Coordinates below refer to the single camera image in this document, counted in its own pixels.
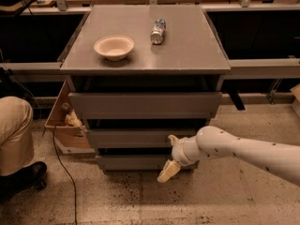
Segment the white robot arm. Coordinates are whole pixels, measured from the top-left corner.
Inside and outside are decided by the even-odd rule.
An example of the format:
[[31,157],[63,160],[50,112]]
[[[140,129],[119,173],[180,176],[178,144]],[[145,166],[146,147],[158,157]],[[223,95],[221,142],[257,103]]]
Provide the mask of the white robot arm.
[[178,139],[170,135],[172,160],[167,160],[157,180],[165,183],[186,166],[202,159],[235,157],[297,186],[300,185],[300,147],[233,136],[213,126],[202,127],[195,136]]

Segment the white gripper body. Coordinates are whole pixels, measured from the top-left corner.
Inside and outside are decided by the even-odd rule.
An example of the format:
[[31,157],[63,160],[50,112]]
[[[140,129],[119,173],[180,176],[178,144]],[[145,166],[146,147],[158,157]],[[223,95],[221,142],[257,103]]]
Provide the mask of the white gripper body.
[[172,145],[172,158],[181,166],[192,165],[202,156],[203,152],[196,143],[195,136],[181,138],[175,145]]

